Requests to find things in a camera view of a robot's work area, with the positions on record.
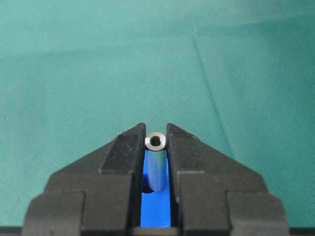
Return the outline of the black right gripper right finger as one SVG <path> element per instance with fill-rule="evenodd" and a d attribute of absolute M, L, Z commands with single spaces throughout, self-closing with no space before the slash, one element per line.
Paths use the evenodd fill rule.
<path fill-rule="evenodd" d="M 259 173 L 174 124 L 166 132 L 180 235 L 288 235 L 284 206 Z"/>

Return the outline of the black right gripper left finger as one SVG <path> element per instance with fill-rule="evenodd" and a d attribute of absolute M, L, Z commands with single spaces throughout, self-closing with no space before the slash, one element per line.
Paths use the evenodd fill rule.
<path fill-rule="evenodd" d="M 53 173 L 27 210 L 25 236 L 124 236 L 140 223 L 144 139 L 139 123 Z"/>

